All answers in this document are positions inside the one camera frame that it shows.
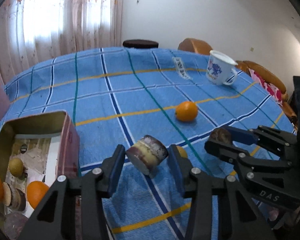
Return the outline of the person's hand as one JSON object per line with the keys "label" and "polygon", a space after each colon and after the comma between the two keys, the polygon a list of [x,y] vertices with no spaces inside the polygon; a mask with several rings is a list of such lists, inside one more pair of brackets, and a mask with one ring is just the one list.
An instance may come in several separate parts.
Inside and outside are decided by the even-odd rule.
{"label": "person's hand", "polygon": [[295,211],[279,210],[278,208],[267,206],[268,224],[272,230],[277,230],[284,225],[294,226],[300,220],[300,206]]}

